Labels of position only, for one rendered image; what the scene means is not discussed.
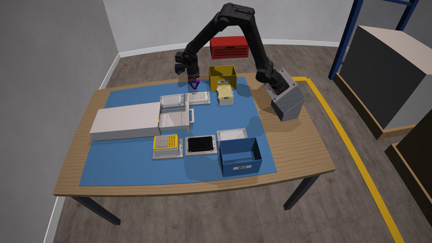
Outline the blue bench mat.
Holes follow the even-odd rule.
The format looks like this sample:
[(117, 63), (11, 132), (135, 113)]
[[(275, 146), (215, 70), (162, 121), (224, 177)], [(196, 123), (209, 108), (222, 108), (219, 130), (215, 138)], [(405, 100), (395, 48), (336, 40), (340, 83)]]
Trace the blue bench mat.
[[(233, 105), (220, 106), (217, 91), (208, 80), (200, 80), (196, 90), (187, 82), (168, 83), (110, 92), (104, 109), (160, 102), (160, 96), (209, 92), (210, 105), (190, 106), (194, 124), (187, 130), (161, 131), (161, 136), (177, 134), (183, 139), (183, 158), (153, 160), (154, 137), (92, 140), (79, 186), (154, 186), (202, 183), (275, 173), (276, 165), (257, 108), (245, 77), (237, 77)], [(263, 159), (258, 173), (223, 177), (216, 131), (246, 129), (256, 137)], [(185, 156), (185, 137), (215, 134), (217, 154)]]

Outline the blue open-top bin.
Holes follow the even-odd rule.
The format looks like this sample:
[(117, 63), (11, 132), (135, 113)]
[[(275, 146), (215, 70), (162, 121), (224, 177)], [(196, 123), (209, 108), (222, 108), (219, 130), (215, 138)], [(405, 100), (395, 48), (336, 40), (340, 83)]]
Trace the blue open-top bin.
[(220, 140), (223, 177), (258, 173), (262, 160), (256, 137)]

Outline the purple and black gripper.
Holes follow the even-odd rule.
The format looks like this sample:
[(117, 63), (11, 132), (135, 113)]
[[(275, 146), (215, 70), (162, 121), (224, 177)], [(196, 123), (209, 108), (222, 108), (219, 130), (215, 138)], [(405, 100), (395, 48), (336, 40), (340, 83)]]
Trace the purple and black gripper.
[[(190, 66), (189, 67), (193, 67), (193, 75), (188, 75), (188, 83), (190, 84), (190, 86), (193, 88), (193, 90), (196, 90), (197, 86), (200, 83), (200, 80), (196, 80), (196, 78), (199, 78), (199, 67), (198, 64), (195, 66)], [(196, 77), (196, 78), (194, 78)], [(196, 83), (196, 86), (193, 87), (192, 83)]]

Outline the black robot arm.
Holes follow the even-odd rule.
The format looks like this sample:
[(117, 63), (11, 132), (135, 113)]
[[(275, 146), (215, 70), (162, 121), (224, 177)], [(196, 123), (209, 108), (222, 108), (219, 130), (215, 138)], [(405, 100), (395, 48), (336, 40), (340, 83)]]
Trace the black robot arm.
[[(261, 83), (269, 83), (276, 95), (280, 95), (290, 87), (282, 75), (273, 69), (273, 62), (266, 56), (257, 25), (255, 23), (255, 11), (253, 8), (224, 4), (221, 11), (204, 27), (203, 30), (190, 42), (185, 51), (177, 51), (175, 61), (175, 73), (180, 75), (187, 68), (187, 74), (193, 75), (193, 67), (198, 64), (197, 52), (212, 39), (218, 32), (222, 32), (228, 26), (239, 26), (253, 55), (257, 68), (256, 80)], [(273, 74), (273, 75), (272, 75)]]

